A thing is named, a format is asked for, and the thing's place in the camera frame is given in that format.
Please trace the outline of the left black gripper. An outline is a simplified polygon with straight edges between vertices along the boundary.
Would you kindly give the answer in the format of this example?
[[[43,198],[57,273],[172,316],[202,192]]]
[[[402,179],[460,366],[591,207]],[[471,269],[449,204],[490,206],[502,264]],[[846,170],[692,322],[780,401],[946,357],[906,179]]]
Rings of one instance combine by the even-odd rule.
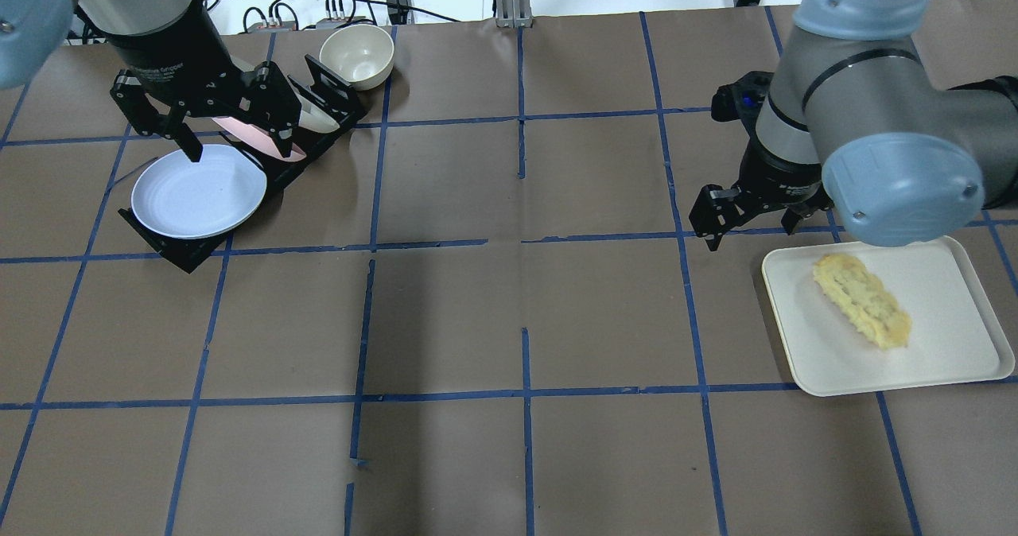
[[[301,159],[293,138],[301,104],[274,62],[240,68],[211,26],[111,36],[110,42],[127,66],[110,94],[142,136],[175,141],[199,163],[203,145],[186,120],[235,117],[270,135],[270,156]]]

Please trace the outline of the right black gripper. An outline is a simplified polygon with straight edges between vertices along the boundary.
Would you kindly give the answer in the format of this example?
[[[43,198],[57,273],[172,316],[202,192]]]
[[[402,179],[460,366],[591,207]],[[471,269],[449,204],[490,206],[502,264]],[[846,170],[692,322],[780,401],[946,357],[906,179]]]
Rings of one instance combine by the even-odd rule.
[[[832,210],[833,202],[822,187],[821,165],[786,161],[760,141],[756,123],[770,104],[768,87],[773,73],[752,71],[736,82],[717,88],[710,105],[715,122],[741,122],[748,133],[738,180],[730,188],[703,185],[690,211],[690,224],[710,252],[717,252],[723,236],[743,227],[757,216],[784,211],[781,225],[786,235],[795,235],[801,222],[818,212]]]

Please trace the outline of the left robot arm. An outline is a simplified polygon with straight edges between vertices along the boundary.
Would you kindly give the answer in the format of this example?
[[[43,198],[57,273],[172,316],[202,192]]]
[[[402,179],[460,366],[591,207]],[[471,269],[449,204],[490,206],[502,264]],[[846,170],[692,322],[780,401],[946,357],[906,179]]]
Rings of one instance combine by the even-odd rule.
[[[125,64],[111,96],[142,136],[175,141],[200,160],[186,119],[254,124],[290,159],[301,104],[275,64],[238,66],[208,16],[206,0],[2,0],[2,87],[27,84],[65,39],[73,14]]]

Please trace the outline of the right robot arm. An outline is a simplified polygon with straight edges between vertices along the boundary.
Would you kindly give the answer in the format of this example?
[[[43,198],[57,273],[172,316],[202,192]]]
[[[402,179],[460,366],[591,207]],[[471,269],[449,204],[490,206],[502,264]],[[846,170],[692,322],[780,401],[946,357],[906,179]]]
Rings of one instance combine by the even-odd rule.
[[[855,239],[902,247],[1016,205],[1016,79],[935,90],[912,40],[928,2],[802,0],[775,72],[716,91],[710,115],[748,147],[690,211],[710,250],[775,211],[787,234],[835,210]]]

